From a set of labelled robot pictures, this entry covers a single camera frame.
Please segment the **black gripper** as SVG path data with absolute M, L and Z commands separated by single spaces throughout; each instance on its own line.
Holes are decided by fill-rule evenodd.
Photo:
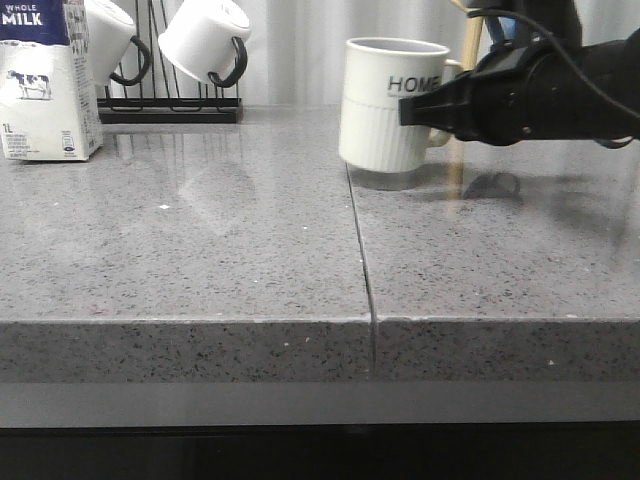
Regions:
M 401 126 L 428 126 L 463 141 L 583 140 L 579 77 L 551 50 L 491 53 L 435 90 L 399 101 Z

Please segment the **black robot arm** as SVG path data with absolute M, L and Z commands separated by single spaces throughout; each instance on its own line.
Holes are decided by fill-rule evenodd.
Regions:
M 403 126 L 465 142 L 593 140 L 610 149 L 639 137 L 639 35 L 582 42 L 572 1 L 470 1 L 489 53 L 471 70 L 399 103 Z

